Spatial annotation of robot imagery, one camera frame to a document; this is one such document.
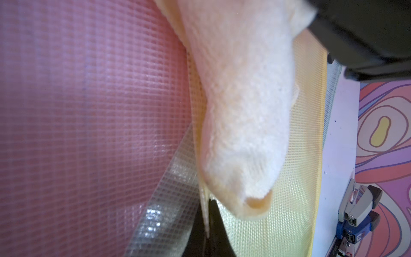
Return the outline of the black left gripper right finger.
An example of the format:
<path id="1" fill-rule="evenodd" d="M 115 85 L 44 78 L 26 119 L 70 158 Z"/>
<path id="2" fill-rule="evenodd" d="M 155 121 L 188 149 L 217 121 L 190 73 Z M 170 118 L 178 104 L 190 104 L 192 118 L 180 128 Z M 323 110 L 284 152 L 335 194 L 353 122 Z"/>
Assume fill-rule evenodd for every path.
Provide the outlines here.
<path id="1" fill-rule="evenodd" d="M 228 239 L 216 200 L 209 201 L 209 257 L 236 257 Z"/>

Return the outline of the yellow microfiber cloth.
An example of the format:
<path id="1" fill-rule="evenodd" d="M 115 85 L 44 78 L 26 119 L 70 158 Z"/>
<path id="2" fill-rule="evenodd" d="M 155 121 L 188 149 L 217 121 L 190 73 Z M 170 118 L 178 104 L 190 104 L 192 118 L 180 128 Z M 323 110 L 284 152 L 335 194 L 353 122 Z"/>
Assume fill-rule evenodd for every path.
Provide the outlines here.
<path id="1" fill-rule="evenodd" d="M 294 39 L 308 1 L 157 1 L 194 59 L 207 99 L 200 178 L 234 216 L 265 215 L 285 162 L 295 84 Z"/>

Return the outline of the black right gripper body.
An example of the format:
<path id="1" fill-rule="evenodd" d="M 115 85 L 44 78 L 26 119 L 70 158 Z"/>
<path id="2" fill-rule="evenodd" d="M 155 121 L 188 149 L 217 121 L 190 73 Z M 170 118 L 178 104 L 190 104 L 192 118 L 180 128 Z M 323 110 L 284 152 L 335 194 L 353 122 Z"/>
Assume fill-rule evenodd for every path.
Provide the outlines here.
<path id="1" fill-rule="evenodd" d="M 411 77 L 410 1 L 310 1 L 310 31 L 350 80 Z"/>

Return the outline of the yellow mesh document bag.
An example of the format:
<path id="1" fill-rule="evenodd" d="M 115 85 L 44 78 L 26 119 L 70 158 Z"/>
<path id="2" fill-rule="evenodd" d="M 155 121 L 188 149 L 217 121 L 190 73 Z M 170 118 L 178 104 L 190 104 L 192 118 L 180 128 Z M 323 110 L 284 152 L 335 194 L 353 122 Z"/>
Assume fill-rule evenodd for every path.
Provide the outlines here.
<path id="1" fill-rule="evenodd" d="M 238 257 L 309 257 L 319 208 L 327 52 L 309 30 L 294 41 L 299 96 L 291 112 L 290 143 L 268 214 L 240 220 L 219 206 Z"/>

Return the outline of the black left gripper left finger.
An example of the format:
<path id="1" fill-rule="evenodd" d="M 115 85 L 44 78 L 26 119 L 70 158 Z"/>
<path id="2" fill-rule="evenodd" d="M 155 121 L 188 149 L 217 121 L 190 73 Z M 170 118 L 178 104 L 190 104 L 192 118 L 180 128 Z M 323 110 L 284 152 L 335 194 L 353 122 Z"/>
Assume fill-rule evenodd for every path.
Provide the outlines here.
<path id="1" fill-rule="evenodd" d="M 193 227 L 182 257 L 208 257 L 209 244 L 203 224 L 202 209 L 199 205 Z"/>

